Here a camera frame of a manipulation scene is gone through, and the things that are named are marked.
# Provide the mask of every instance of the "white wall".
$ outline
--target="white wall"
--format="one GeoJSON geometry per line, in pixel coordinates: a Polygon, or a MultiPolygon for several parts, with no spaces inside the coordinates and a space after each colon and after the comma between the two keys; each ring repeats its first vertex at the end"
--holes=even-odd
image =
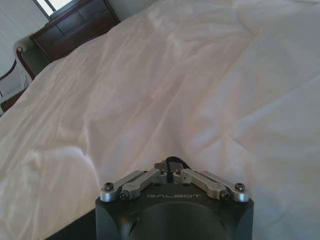
{"type": "Polygon", "coordinates": [[[120,20],[124,20],[146,9],[157,0],[109,0],[120,20]]]}
{"type": "Polygon", "coordinates": [[[47,22],[32,0],[0,0],[0,76],[14,63],[14,43],[47,22]]]}

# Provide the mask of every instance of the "wooden dresser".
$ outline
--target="wooden dresser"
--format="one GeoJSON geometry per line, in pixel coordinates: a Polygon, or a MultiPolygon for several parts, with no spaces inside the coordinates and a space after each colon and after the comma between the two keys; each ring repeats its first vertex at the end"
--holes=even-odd
{"type": "Polygon", "coordinates": [[[51,61],[109,31],[120,21],[107,0],[78,0],[30,36],[51,61]]]}

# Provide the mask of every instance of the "bed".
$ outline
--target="bed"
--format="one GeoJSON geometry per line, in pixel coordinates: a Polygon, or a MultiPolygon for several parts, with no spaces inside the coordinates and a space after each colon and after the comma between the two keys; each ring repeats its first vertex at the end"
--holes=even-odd
{"type": "Polygon", "coordinates": [[[49,64],[0,118],[0,239],[43,240],[169,156],[245,183],[253,239],[316,239],[319,19],[315,0],[159,0],[49,64]]]}

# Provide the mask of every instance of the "silver metal linkage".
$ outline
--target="silver metal linkage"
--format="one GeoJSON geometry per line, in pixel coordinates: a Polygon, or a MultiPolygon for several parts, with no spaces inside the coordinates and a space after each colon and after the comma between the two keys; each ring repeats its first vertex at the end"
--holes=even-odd
{"type": "Polygon", "coordinates": [[[131,200],[140,196],[140,193],[151,183],[166,183],[167,173],[163,169],[152,168],[145,174],[132,182],[128,182],[122,186],[120,199],[131,200]]]}
{"type": "Polygon", "coordinates": [[[212,199],[225,200],[230,196],[223,184],[214,182],[189,168],[176,170],[173,173],[173,181],[179,184],[192,183],[205,191],[212,199]]]}
{"type": "Polygon", "coordinates": [[[206,177],[207,179],[210,179],[213,182],[223,184],[228,188],[228,190],[231,192],[232,199],[236,202],[240,203],[246,203],[249,200],[249,195],[245,189],[245,185],[243,183],[236,183],[233,184],[227,180],[224,180],[223,178],[212,174],[208,171],[201,171],[199,172],[202,176],[206,177]]]}
{"type": "Polygon", "coordinates": [[[116,181],[115,183],[107,182],[104,185],[104,187],[100,189],[100,200],[102,202],[112,202],[117,200],[119,198],[121,187],[124,184],[135,180],[143,174],[143,171],[134,171],[128,174],[127,176],[121,178],[119,181],[116,181]]]}

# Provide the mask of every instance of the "dresser drawer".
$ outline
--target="dresser drawer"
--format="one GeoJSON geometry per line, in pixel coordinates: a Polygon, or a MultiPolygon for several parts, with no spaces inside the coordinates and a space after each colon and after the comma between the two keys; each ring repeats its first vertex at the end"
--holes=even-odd
{"type": "Polygon", "coordinates": [[[117,16],[104,0],[82,0],[30,38],[54,61],[118,23],[117,16]]]}

